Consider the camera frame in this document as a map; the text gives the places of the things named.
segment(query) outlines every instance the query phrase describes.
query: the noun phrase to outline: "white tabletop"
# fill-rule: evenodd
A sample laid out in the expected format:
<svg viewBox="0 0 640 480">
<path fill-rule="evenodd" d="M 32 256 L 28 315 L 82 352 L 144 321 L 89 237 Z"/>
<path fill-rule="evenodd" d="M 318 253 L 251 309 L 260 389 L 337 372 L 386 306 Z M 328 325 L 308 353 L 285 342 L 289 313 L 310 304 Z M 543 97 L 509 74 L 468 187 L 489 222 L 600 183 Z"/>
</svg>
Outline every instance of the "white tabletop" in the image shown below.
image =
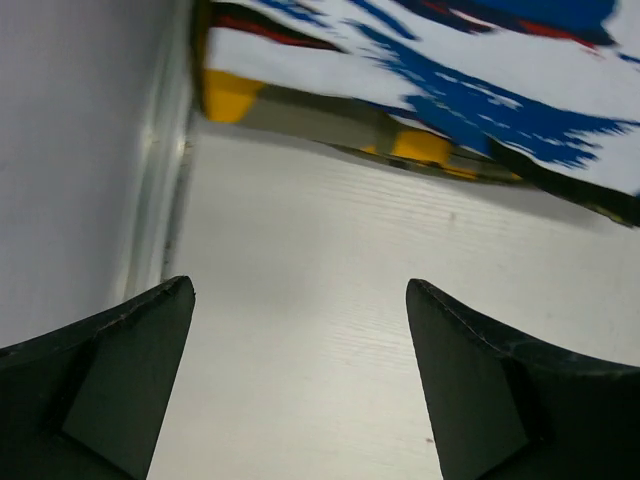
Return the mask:
<svg viewBox="0 0 640 480">
<path fill-rule="evenodd" d="M 204 128 L 177 260 L 197 306 L 151 480 L 441 478 L 412 277 L 640 365 L 638 233 L 537 191 Z"/>
</svg>

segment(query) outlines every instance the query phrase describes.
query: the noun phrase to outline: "gray panel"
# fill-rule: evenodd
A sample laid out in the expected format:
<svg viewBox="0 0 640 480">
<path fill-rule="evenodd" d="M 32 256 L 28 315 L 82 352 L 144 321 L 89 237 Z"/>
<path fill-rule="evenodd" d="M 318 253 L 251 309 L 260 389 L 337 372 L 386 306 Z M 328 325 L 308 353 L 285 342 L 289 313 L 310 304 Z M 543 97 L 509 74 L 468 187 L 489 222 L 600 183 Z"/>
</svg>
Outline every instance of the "gray panel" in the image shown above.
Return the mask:
<svg viewBox="0 0 640 480">
<path fill-rule="evenodd" d="M 0 347 L 122 298 L 175 3 L 0 3 Z"/>
</svg>

